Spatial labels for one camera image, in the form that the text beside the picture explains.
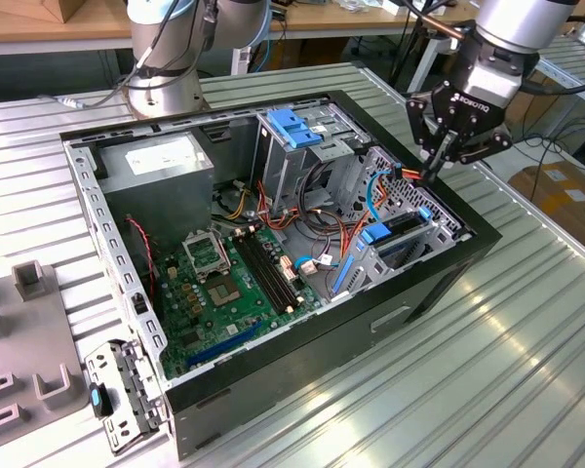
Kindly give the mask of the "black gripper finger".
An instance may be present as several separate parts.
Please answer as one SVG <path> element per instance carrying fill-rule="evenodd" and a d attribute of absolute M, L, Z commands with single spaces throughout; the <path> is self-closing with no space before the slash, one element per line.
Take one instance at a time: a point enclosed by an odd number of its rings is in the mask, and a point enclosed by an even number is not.
<path fill-rule="evenodd" d="M 474 132 L 437 131 L 435 139 L 438 148 L 431 153 L 431 180 L 434 181 L 441 169 L 448 169 L 459 163 L 469 165 L 509 149 L 511 136 L 503 130 L 487 131 L 476 135 Z"/>
<path fill-rule="evenodd" d="M 420 181 L 434 181 L 444 164 L 440 147 L 446 135 L 443 131 L 433 134 L 424 116 L 425 109 L 431 103 L 430 95 L 411 95 L 406 100 L 412 138 L 420 146 L 420 154 L 423 157 Z"/>

